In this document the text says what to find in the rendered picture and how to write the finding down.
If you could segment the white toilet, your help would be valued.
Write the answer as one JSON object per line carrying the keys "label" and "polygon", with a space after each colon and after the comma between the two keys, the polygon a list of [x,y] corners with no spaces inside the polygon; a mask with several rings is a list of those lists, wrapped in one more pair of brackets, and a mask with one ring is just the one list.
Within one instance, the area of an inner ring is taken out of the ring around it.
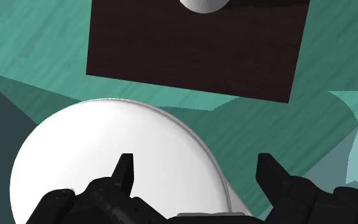
{"label": "white toilet", "polygon": [[25,224],[44,194],[112,175],[134,156],[132,195],[166,218],[180,213],[248,213],[207,145],[168,112],[126,99],[96,99],[41,122],[21,146],[10,178],[11,210]]}

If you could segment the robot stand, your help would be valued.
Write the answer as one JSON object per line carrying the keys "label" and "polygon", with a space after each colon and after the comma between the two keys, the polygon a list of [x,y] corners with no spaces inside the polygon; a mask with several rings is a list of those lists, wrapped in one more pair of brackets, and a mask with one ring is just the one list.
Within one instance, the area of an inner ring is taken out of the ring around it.
{"label": "robot stand", "polygon": [[310,0],[92,0],[86,73],[287,103]]}

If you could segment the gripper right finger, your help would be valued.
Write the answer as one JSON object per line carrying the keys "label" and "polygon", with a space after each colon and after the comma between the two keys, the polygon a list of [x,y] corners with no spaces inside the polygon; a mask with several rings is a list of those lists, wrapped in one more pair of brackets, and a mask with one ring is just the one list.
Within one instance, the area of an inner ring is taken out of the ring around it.
{"label": "gripper right finger", "polygon": [[307,178],[290,175],[269,153],[260,153],[256,181],[273,209],[265,224],[358,224],[358,189],[325,192]]}

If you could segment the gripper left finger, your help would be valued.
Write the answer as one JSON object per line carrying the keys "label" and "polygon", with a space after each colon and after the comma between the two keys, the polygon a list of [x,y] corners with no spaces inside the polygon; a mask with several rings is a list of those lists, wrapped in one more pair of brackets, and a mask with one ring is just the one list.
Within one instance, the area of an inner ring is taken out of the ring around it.
{"label": "gripper left finger", "polygon": [[138,197],[131,198],[134,156],[124,153],[110,177],[46,193],[25,224],[166,224],[167,219]]}

